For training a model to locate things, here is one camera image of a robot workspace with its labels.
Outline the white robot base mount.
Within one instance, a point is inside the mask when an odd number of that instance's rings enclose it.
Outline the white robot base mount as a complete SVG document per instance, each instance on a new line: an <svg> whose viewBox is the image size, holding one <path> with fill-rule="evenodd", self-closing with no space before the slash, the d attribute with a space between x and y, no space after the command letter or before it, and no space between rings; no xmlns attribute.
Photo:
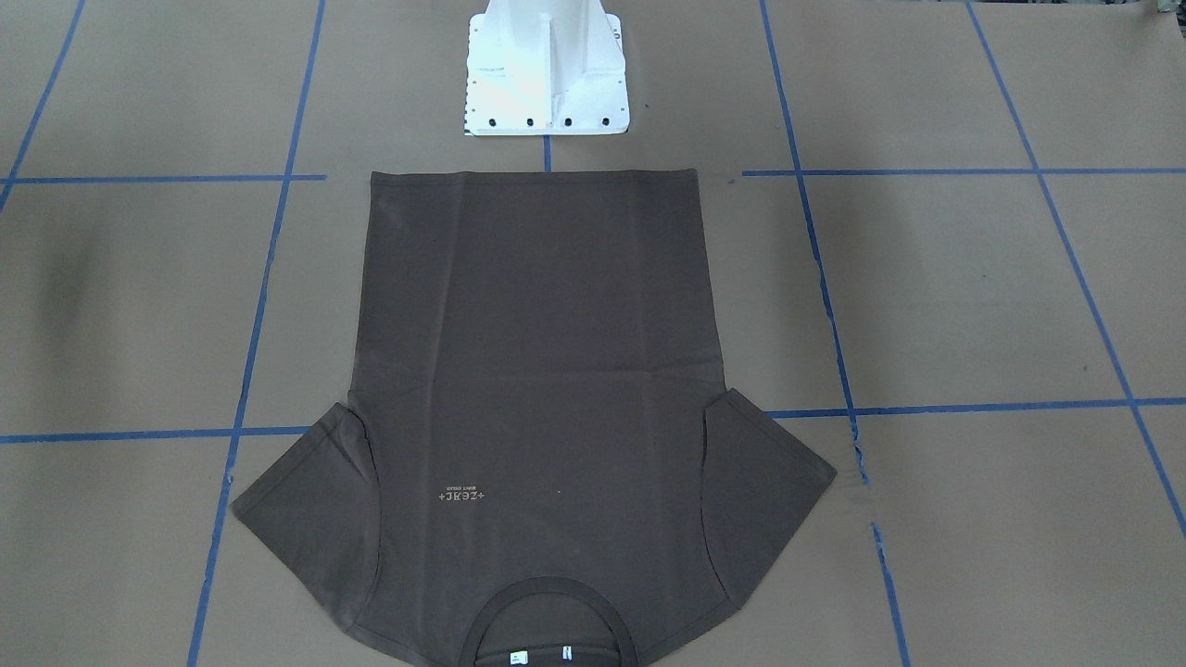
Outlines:
<svg viewBox="0 0 1186 667"><path fill-rule="evenodd" d="M600 1L491 1L467 37L468 136L629 131L623 26Z"/></svg>

